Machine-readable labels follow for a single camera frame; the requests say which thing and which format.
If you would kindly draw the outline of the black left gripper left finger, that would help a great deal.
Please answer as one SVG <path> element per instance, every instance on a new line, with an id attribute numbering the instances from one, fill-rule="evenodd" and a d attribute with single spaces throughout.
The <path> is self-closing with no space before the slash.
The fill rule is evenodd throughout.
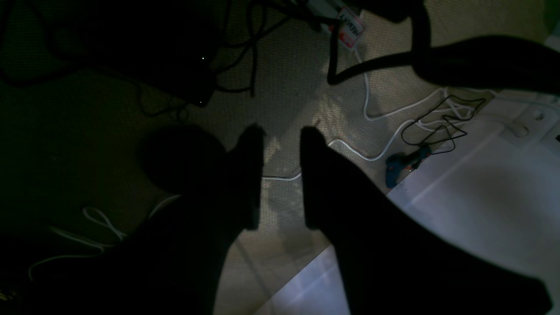
<path id="1" fill-rule="evenodd" d="M 226 151 L 196 126 L 150 135 L 150 180 L 177 195 L 110 251 L 40 266 L 31 315 L 211 315 L 240 233 L 259 223 L 264 130 L 248 126 Z"/>

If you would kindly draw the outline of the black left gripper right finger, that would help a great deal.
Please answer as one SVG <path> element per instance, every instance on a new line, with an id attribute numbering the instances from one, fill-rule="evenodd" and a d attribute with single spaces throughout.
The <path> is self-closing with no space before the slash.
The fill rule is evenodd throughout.
<path id="1" fill-rule="evenodd" d="M 542 281 L 444 241 L 315 127 L 300 137 L 305 223 L 332 243 L 352 315 L 545 315 Z"/>

